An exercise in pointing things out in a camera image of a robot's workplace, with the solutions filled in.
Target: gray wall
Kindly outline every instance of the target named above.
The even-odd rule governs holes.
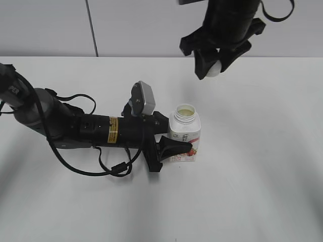
[[[289,0],[264,0],[276,17]],[[89,0],[100,56],[182,56],[180,38],[201,26],[207,1]],[[299,0],[286,22],[267,21],[247,56],[323,56],[322,0]],[[3,0],[0,55],[95,56],[85,1]]]

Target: yellow label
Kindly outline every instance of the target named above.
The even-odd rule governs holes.
[[[115,144],[117,142],[118,127],[119,127],[118,118],[117,117],[110,117],[109,136],[107,138],[108,143]]]

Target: white table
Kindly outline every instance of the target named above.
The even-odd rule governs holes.
[[[119,116],[132,85],[153,88],[168,115],[193,104],[196,162],[129,177],[64,168],[45,138],[0,117],[0,241],[323,241],[323,58],[240,58],[198,81],[191,58],[1,57],[34,87],[87,93],[97,114]],[[92,103],[72,102],[85,111]],[[61,152],[100,171],[93,149]],[[122,149],[104,149],[111,167]]]

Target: white bottle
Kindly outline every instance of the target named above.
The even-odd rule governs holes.
[[[201,134],[201,122],[195,108],[190,104],[181,104],[172,112],[169,119],[168,136],[172,140],[192,143],[190,152],[175,155],[170,161],[195,161]]]

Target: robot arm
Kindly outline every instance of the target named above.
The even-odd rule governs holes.
[[[202,0],[179,0],[190,4]],[[284,18],[270,16],[261,0],[208,0],[202,27],[183,37],[180,49],[185,56],[194,52],[195,73],[201,80],[208,75],[224,72],[238,57],[251,49],[248,39],[260,35],[266,24],[254,19],[260,3],[264,15],[271,21],[286,20],[295,7],[290,0],[292,11]]]
[[[155,134],[168,132],[169,120],[154,111],[155,100],[149,85],[138,82],[124,107],[122,117],[85,114],[78,107],[61,103],[50,89],[33,88],[12,65],[0,64],[0,99],[14,110],[15,119],[28,128],[46,136],[59,161],[68,169],[83,175],[116,175],[126,171],[142,151],[149,171],[160,172],[162,160],[187,153],[192,144],[162,136],[159,143]],[[70,166],[57,149],[89,148],[98,146],[137,148],[135,158],[120,163],[111,170],[91,173]]]

